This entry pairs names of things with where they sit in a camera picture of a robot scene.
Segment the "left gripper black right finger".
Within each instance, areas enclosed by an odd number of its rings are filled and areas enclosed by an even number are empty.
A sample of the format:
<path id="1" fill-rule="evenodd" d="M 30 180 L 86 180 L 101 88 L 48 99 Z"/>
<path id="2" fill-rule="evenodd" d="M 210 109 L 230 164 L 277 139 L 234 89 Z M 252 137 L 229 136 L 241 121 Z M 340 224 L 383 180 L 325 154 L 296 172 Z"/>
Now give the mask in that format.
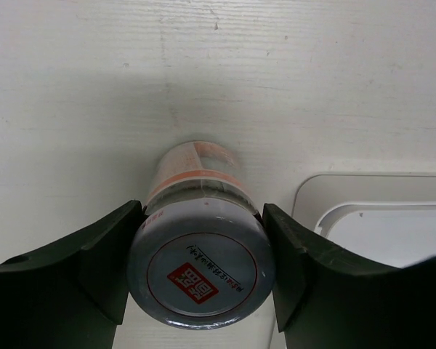
<path id="1" fill-rule="evenodd" d="M 262 221 L 288 348 L 436 348 L 436 257 L 384 265 L 300 225 L 275 204 Z"/>

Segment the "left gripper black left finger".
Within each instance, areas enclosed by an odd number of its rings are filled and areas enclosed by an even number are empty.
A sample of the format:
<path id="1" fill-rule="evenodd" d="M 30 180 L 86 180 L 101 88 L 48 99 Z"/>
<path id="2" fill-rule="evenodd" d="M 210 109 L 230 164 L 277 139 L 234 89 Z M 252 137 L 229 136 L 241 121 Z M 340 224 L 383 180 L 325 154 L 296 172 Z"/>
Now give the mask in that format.
<path id="1" fill-rule="evenodd" d="M 0 348 L 111 348 L 128 298 L 127 255 L 144 219 L 128 201 L 0 264 Z"/>

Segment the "red-lid spice jar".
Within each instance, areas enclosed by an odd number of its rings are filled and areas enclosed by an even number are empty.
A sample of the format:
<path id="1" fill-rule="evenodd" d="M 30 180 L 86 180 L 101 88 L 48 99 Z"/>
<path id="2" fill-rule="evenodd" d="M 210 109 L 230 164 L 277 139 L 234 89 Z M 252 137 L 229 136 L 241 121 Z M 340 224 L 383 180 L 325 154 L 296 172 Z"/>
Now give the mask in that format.
<path id="1" fill-rule="evenodd" d="M 270 295 L 275 259 L 235 155 L 216 143 L 173 147 L 158 163 L 126 269 L 151 317 L 210 330 L 251 315 Z"/>

